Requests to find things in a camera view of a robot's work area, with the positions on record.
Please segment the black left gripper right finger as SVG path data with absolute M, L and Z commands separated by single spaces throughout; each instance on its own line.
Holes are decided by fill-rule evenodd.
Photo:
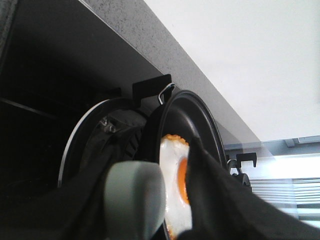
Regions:
M 241 185 L 204 149 L 190 143 L 186 190 L 192 229 L 179 240 L 318 240 L 319 229 L 298 221 Z

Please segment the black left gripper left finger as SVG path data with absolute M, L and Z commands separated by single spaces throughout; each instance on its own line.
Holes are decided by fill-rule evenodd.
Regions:
M 112 164 L 94 163 L 61 188 L 0 214 L 2 240 L 105 240 L 103 192 Z

